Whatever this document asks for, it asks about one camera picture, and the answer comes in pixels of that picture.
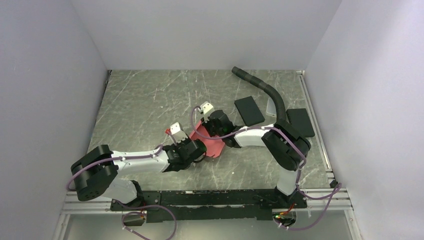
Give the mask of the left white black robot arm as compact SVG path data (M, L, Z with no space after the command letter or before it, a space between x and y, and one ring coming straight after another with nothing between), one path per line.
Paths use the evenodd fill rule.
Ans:
M122 177L135 173L165 173L186 170L207 151L199 139L158 145L139 152L111 150L107 144L95 147L71 166L69 191L76 192L81 202L107 197L137 210L144 203L140 184Z

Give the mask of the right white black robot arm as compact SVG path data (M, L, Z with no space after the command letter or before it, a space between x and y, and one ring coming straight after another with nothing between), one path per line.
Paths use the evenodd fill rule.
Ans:
M275 187L276 203L287 208L295 201L301 168L311 149L310 142L287 121L265 126L237 126L222 110L200 110L205 137L230 148L265 147L280 167Z

